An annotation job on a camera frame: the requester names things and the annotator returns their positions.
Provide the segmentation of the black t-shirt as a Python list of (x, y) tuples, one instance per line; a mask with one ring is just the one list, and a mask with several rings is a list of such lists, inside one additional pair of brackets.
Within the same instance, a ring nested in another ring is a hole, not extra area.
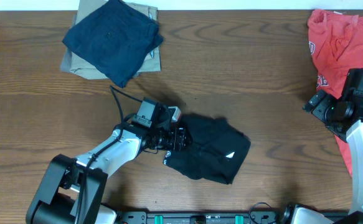
[(249, 152), (249, 138), (226, 118), (185, 114), (180, 125), (190, 142), (180, 151), (169, 151), (164, 165), (193, 180), (231, 184)]

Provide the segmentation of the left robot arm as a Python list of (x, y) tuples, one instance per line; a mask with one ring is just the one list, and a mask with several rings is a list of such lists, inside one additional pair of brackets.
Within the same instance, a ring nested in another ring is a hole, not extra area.
[(116, 211), (101, 202), (108, 178), (146, 149), (179, 151), (185, 147), (185, 129), (173, 126), (180, 117), (176, 106), (143, 103), (91, 151), (74, 158), (55, 156), (29, 206), (26, 222), (114, 223)]

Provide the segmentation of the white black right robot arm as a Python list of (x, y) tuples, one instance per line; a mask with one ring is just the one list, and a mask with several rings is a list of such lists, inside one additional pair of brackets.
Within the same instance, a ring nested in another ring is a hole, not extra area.
[(317, 92), (303, 109), (320, 119), (328, 130), (348, 143), (352, 159), (352, 202), (348, 212), (319, 212), (306, 205), (286, 207), (282, 223), (363, 223), (363, 93), (335, 99)]

